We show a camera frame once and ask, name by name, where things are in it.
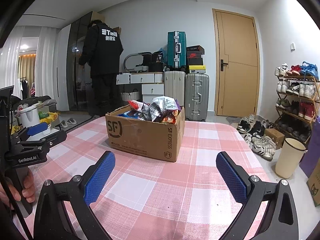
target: gray bag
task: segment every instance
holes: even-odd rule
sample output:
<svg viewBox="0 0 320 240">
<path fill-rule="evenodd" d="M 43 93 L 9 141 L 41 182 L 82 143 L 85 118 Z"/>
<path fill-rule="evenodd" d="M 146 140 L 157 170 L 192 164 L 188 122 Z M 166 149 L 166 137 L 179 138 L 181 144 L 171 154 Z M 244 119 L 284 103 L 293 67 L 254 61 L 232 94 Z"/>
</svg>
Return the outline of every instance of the gray bag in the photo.
<svg viewBox="0 0 320 240">
<path fill-rule="evenodd" d="M 164 95 L 177 99 L 180 106 L 184 105 L 185 77 L 183 71 L 164 72 Z"/>
<path fill-rule="evenodd" d="M 187 74 L 184 99 L 186 120 L 205 122 L 208 101 L 209 76 L 201 73 Z"/>
</svg>

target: black pants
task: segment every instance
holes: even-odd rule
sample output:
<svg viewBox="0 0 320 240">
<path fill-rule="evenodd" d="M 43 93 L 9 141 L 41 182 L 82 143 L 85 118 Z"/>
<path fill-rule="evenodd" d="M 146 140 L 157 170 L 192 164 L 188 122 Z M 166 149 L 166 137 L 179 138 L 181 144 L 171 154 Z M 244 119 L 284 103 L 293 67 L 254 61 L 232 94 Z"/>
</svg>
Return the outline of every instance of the black pants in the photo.
<svg viewBox="0 0 320 240">
<path fill-rule="evenodd" d="M 104 116 L 122 106 L 122 98 L 118 85 L 117 74 L 106 74 L 92 77 L 94 99 L 98 108 L 98 115 Z"/>
</svg>

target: table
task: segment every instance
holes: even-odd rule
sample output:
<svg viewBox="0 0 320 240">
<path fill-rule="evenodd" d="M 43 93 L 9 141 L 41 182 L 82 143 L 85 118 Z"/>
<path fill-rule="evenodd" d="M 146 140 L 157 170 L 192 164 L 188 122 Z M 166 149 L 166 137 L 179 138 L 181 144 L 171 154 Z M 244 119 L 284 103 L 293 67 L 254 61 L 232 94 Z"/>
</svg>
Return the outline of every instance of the table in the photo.
<svg viewBox="0 0 320 240">
<path fill-rule="evenodd" d="M 66 141 L 50 150 L 46 163 L 30 167 L 37 195 L 46 179 L 58 183 L 82 175 L 106 150 L 115 154 L 116 166 L 90 206 L 114 240 L 219 239 L 241 208 L 216 168 L 220 151 L 249 175 L 269 181 L 254 153 L 229 125 L 186 121 L 178 160 L 170 163 L 110 148 L 102 117 L 68 133 Z M 262 203 L 246 239 L 254 236 L 265 207 Z M 83 238 L 68 202 L 66 208 Z M 34 207 L 26 218 L 31 232 L 35 211 Z"/>
</svg>

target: human hand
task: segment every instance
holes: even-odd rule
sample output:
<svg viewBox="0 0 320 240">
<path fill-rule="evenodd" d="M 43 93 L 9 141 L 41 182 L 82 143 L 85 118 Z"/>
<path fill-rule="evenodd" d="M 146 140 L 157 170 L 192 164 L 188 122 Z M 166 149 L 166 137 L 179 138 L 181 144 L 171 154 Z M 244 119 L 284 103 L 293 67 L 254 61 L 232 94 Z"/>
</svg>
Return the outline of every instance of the human hand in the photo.
<svg viewBox="0 0 320 240">
<path fill-rule="evenodd" d="M 21 196 L 20 196 L 18 190 L 9 182 L 7 182 L 7 184 L 8 184 L 8 187 L 9 187 L 14 199 L 16 201 L 20 201 Z M 22 190 L 22 195 L 26 198 L 26 200 L 29 203 L 35 201 L 36 189 L 35 189 L 35 185 L 34 185 L 34 181 L 33 181 L 33 174 L 30 169 L 28 169 L 28 174 L 23 180 L 23 186 L 24 186 L 24 189 Z M 1 184 L 0 184 L 0 199 L 4 204 L 9 206 L 9 198 L 7 197 L 6 193 L 4 192 L 4 189 Z"/>
</svg>

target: wooden door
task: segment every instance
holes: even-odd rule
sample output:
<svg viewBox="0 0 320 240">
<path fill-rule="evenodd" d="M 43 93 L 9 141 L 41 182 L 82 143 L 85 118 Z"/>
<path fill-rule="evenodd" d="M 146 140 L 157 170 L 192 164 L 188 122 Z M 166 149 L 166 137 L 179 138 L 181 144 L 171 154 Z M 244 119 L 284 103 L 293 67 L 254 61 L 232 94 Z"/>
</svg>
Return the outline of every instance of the wooden door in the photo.
<svg viewBox="0 0 320 240">
<path fill-rule="evenodd" d="M 219 39 L 217 115 L 248 116 L 256 112 L 260 73 L 253 18 L 214 12 Z"/>
</svg>

